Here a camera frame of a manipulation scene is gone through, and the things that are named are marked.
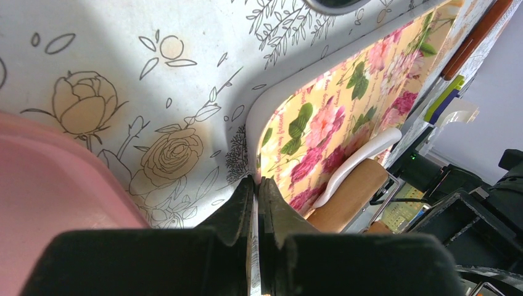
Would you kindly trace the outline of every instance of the floral line drawing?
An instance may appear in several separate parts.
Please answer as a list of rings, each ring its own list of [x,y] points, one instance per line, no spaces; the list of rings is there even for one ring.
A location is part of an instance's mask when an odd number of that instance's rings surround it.
[[[62,34],[56,38],[53,38],[44,49],[44,52],[46,54],[49,54],[50,56],[53,54],[58,54],[62,52],[64,49],[68,48],[69,45],[73,42],[73,40],[76,38],[76,34],[74,33],[66,33]],[[38,47],[40,45],[41,37],[38,32],[35,32],[33,36],[31,37],[31,45],[33,47]]]
[[[247,165],[247,138],[245,137],[245,125],[241,125],[231,140],[231,150],[225,155],[228,185],[247,176],[249,173]]]
[[[25,109],[20,113],[43,113],[55,118],[65,133],[86,142],[93,151],[91,140],[102,139],[96,134],[110,126],[107,122],[126,102],[118,104],[114,85],[98,72],[68,72],[54,85],[52,112],[41,109]]]
[[[218,68],[221,63],[223,63],[225,60],[227,59],[227,52],[225,52],[221,57],[220,57],[220,60],[218,61],[218,64],[216,65],[216,68]]]
[[[265,69],[270,63],[276,65],[278,58],[287,54],[289,43],[291,46],[298,45],[301,39],[306,40],[309,35],[312,35],[310,46],[321,37],[326,39],[328,29],[334,26],[336,19],[335,16],[317,13],[313,15],[308,5],[297,5],[296,0],[289,6],[285,5],[286,0],[258,0],[257,4],[259,7],[247,15],[246,19],[252,21],[249,34],[253,34],[259,40],[258,49],[264,51],[267,45],[272,48],[272,51],[263,57],[266,59]]]
[[[390,0],[387,3],[387,0],[379,0],[379,2],[381,2],[381,4],[383,4],[383,6],[385,6],[385,7],[377,15],[377,19],[376,19],[377,23],[383,22],[383,20],[385,19],[385,16],[387,16],[387,13],[392,12],[392,9],[389,8],[392,1],[394,1],[394,0]]]
[[[7,68],[4,61],[0,57],[0,89],[4,86],[7,80]]]
[[[36,47],[40,44],[40,34],[38,34],[37,32],[35,32],[33,34],[33,37],[31,37],[31,45],[33,47]]]
[[[148,50],[156,53],[160,53],[160,56],[165,59],[165,65],[169,67],[189,67],[195,66],[198,63],[190,59],[180,59],[183,54],[184,44],[181,39],[175,35],[168,35],[163,37],[160,42],[160,30],[156,30],[154,34],[155,42],[145,36],[138,36],[138,40]],[[142,80],[147,74],[149,74],[160,62],[160,57],[150,58],[140,73],[140,80]]]
[[[220,153],[221,153],[221,150],[218,150],[218,151],[212,153],[212,155],[209,156],[209,158],[215,158],[215,157],[218,156],[218,154],[220,154]]]
[[[233,112],[233,117],[231,117],[231,122],[236,120],[238,117],[240,117],[240,115],[242,115],[242,113],[244,113],[244,110],[245,110],[245,105],[240,105],[240,106],[236,107],[236,109]]]
[[[98,158],[101,159],[105,165],[111,170],[113,175],[115,175],[124,188],[129,188],[129,183],[131,182],[131,171],[129,168],[121,162],[123,153],[127,146],[134,138],[138,138],[140,132],[149,124],[150,121],[144,123],[144,118],[142,116],[136,117],[133,123],[128,126],[127,138],[123,141],[118,152],[114,154],[112,151],[102,149],[98,153]]]
[[[257,91],[258,89],[262,89],[265,86],[267,86],[267,84],[259,84],[259,85],[256,85],[255,87],[253,87],[252,90]]]
[[[360,9],[354,11],[354,15],[356,17],[354,24],[356,26],[361,26],[361,20],[363,19],[364,13],[365,13],[365,8],[360,8]]]
[[[329,46],[328,45],[325,45],[325,48],[323,49],[323,51],[321,52],[321,57],[319,58],[320,60],[323,60],[323,58],[325,58],[327,56],[327,52],[329,51]]]
[[[318,26],[314,25],[314,31],[311,32],[311,34],[313,34],[311,46],[314,44],[314,41],[319,40],[322,35],[325,37],[325,40],[327,40],[327,32],[329,31],[329,27],[334,26],[335,20],[336,17],[333,15],[324,15],[322,22],[316,20]]]

